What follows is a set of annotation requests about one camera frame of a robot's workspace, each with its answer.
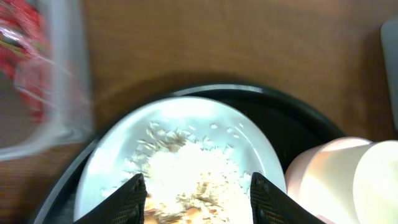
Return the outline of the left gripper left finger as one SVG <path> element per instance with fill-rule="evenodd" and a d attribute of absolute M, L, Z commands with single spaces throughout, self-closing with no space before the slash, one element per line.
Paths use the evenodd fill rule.
<path fill-rule="evenodd" d="M 136 174 L 76 224 L 143 224 L 147 197 L 143 174 Z"/>

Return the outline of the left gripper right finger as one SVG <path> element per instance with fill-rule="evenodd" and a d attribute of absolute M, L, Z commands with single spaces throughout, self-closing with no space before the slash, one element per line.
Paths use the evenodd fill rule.
<path fill-rule="evenodd" d="M 251 177 L 250 199 L 254 224 L 325 224 L 258 172 Z"/>

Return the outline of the cream white cup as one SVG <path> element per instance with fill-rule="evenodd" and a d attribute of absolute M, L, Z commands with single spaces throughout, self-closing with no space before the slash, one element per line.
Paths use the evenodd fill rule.
<path fill-rule="evenodd" d="M 353 182 L 358 223 L 397 223 L 397 141 L 368 145 Z"/>

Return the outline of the red snack wrapper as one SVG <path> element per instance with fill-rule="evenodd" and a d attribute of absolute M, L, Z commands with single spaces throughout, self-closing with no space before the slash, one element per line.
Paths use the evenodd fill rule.
<path fill-rule="evenodd" d="M 1 73 L 13 82 L 36 123 L 50 105 L 49 40 L 43 15 L 23 0 L 1 1 Z"/>

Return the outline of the pink bowl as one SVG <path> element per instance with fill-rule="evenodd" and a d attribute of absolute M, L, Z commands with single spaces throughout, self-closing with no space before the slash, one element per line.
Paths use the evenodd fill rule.
<path fill-rule="evenodd" d="M 325 223 L 358 223 L 354 174 L 371 143 L 345 137 L 299 154 L 285 173 L 287 195 Z"/>

